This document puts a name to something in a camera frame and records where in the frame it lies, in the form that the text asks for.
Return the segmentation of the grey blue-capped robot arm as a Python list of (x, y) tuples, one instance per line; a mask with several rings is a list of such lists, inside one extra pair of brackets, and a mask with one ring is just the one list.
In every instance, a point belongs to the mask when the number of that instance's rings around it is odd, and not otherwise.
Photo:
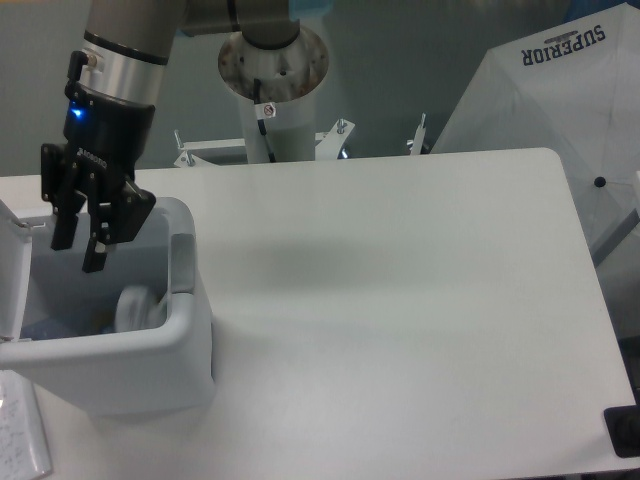
[(81, 49), (72, 52), (63, 144), (41, 147), (41, 196), (55, 216), (51, 247), (72, 247), (79, 213), (90, 231), (82, 269), (102, 270), (108, 251), (134, 240), (155, 206), (135, 183), (177, 32), (238, 32), (261, 50), (293, 43), (289, 1), (94, 1)]

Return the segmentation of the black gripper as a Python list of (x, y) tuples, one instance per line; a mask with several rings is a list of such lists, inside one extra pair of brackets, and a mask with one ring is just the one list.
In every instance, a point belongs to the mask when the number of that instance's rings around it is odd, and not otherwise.
[(82, 270), (104, 269), (108, 253), (133, 241), (156, 203), (135, 183), (155, 107), (95, 92), (79, 82), (65, 87), (67, 145), (41, 145), (41, 197), (55, 217), (53, 250), (70, 249), (78, 213), (87, 202), (89, 240)]

